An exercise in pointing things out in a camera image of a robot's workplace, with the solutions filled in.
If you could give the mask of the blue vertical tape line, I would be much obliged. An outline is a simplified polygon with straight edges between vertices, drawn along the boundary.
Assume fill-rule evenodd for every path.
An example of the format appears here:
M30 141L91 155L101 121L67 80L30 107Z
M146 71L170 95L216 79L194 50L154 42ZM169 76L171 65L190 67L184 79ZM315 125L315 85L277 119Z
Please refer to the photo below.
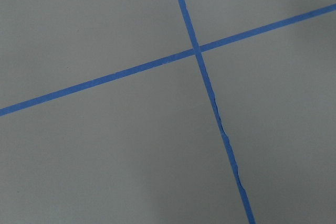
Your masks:
M183 16L183 20L184 20L184 24L194 51L194 55L198 64L198 68L200 70L203 82L204 82L204 86L206 88L207 91L207 95L209 98L209 101L211 103L212 109L213 109L213 113L216 119L216 123L227 153L227 157L233 172L233 176L235 179L235 183L245 210L245 214L247 217L247 220L249 223L255 223L255 217L252 211L252 208L250 206L250 202L248 199L248 195L246 193L246 190L244 189L241 180L240 180L240 176L239 176L239 169L238 169L238 164L236 162L236 158L235 158L235 154L232 148L232 145L230 143L230 139L228 137L228 135L226 134L223 124L222 124L222 119L218 110L218 106L216 103L216 97L215 97L215 93L207 72L207 68L205 66L205 61L201 52L201 48L200 45L198 43L197 37L196 37L196 33L192 24L192 20L190 17L190 14L188 12L188 8L187 8L187 4L185 0L178 0L178 4L181 10L181 14Z

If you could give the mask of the blue horizontal tape line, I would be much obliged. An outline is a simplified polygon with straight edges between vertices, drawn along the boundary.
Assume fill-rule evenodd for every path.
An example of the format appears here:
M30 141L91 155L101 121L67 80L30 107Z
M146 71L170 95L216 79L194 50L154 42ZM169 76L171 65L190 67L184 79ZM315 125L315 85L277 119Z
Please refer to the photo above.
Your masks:
M318 8L318 9L309 11L307 13L296 15L296 16L286 18L286 19L283 19L283 20L280 20L274 23L270 23L270 24L267 24L261 27L257 27L257 28L254 28L254 29L242 32L242 33L238 33L238 34L226 37L226 38L222 38L216 41L209 42L207 44L201 45L200 50L201 52L206 52L206 51L209 51L215 48L229 45L231 43L234 43L234 42L237 42L237 41L249 38L249 37L263 34L271 30L275 30L281 27L292 25L294 23L301 22L303 20L311 19L311 18L320 16L326 13L334 12L334 11L335 11L335 4L322 7L322 8ZM163 58L160 58L154 61L150 61L150 62L141 64L141 65L129 68L129 69L118 71L113 74L109 74L109 75L106 75L100 78L92 79L92 80L89 80L89 81L86 81L86 82L83 82L83 83L80 83L80 84L77 84L77 85L74 85L68 88L64 88L64 89L52 92L52 93L44 94L39 97L29 99L27 101L23 101L20 103L7 106L5 108L1 108L1 116L5 116L7 114L11 114L11 113L23 110L23 109L27 109L27 108L30 108L30 107L33 107L33 106L36 106L36 105L39 105L39 104L42 104L42 103L45 103L51 100L55 100L55 99L58 99L58 98L61 98L61 97L64 97L64 96L67 96L67 95L70 95L76 92L80 92L85 89L90 89L92 87L99 86L107 82L111 82L111 81L118 80L118 79L121 79L127 76L131 76L133 74L143 72L143 71L146 71L152 68L156 68L156 67L159 67L164 64L171 63L177 60L181 60L183 58L187 58L192 55L194 55L194 50L188 49L188 50L179 52L177 54L166 56L166 57L163 57Z

